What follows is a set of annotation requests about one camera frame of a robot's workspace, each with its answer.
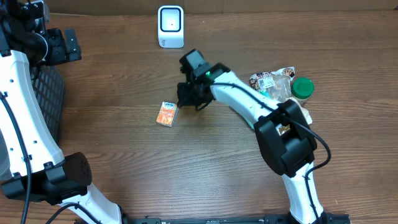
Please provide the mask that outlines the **orange snack packet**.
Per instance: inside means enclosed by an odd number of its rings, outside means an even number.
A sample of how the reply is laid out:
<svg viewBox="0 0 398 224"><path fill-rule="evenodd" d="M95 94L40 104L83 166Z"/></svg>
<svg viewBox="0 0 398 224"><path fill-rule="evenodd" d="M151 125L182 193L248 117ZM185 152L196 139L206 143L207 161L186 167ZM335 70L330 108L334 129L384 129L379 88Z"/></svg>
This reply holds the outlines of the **orange snack packet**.
<svg viewBox="0 0 398 224"><path fill-rule="evenodd" d="M156 122L164 126L172 127L177 117L177 113L177 104L163 101L157 115Z"/></svg>

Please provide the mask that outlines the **brown bread pouch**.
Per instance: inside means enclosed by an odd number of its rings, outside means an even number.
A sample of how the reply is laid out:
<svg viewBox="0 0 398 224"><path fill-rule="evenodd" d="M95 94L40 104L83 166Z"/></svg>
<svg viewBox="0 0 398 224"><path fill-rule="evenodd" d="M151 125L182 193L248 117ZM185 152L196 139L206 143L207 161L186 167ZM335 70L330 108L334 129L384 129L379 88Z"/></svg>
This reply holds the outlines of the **brown bread pouch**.
<svg viewBox="0 0 398 224"><path fill-rule="evenodd" d="M249 85L258 92L259 90L267 90L272 100L277 100L281 103L293 100L299 105L306 122L312 124L313 120L309 111L292 96L291 86L295 81L294 79L295 67L285 67L273 72L255 73L251 75Z"/></svg>

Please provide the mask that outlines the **green lid jar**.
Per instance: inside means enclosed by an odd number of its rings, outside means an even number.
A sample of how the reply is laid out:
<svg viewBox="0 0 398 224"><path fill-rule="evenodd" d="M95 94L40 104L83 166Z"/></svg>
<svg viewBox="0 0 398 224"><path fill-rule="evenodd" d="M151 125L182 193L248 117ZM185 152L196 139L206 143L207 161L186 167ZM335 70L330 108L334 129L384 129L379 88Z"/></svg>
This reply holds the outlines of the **green lid jar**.
<svg viewBox="0 0 398 224"><path fill-rule="evenodd" d="M292 86L292 96L302 105L304 104L313 94L315 85L311 79L300 77L296 79Z"/></svg>

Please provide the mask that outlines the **long teal wipes pack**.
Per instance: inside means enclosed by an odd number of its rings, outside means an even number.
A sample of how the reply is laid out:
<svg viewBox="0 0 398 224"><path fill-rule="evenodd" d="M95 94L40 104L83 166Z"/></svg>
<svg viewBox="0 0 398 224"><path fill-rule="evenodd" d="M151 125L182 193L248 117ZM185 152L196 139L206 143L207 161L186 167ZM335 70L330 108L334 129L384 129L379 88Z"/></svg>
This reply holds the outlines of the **long teal wipes pack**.
<svg viewBox="0 0 398 224"><path fill-rule="evenodd" d="M252 130L254 130L254 124L257 122L257 119L254 119L254 118L245 118L244 120L247 122L248 126L249 126Z"/></svg>

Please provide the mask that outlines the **teal gum packet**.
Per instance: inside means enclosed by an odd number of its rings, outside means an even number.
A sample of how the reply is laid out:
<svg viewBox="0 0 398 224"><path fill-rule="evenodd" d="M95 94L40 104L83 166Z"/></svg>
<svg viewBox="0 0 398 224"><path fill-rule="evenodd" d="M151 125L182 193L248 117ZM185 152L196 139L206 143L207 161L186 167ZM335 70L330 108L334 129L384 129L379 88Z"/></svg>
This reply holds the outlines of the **teal gum packet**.
<svg viewBox="0 0 398 224"><path fill-rule="evenodd" d="M262 95L264 95L264 96L266 96L266 97L268 97L268 98L271 97L270 94L269 94L269 92L268 92L267 90L259 90L259 93L262 94Z"/></svg>

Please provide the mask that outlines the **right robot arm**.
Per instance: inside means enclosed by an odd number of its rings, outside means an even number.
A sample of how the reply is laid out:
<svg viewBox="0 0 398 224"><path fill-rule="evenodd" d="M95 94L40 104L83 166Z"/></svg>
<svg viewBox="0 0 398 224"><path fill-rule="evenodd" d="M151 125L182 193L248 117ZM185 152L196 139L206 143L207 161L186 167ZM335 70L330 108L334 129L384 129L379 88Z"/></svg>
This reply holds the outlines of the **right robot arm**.
<svg viewBox="0 0 398 224"><path fill-rule="evenodd" d="M324 223L325 212L313 180L319 137L309 128L298 104L261 95L222 63L211 65L196 49L179 62L186 80L177 85L178 106L200 111L217 101L249 121L263 160L283 178L292 221Z"/></svg>

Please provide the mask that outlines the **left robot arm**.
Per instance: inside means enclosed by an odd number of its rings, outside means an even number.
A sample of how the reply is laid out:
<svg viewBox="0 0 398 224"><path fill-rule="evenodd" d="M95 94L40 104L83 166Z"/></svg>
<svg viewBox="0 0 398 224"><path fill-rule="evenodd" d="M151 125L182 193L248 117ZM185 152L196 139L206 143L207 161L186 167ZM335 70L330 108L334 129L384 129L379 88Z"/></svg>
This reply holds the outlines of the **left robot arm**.
<svg viewBox="0 0 398 224"><path fill-rule="evenodd" d="M127 223L121 207L93 184L84 154L59 148L65 85L54 67L81 59L73 29L47 29L43 1L1 2L1 134L11 178L4 195L47 202L85 223Z"/></svg>

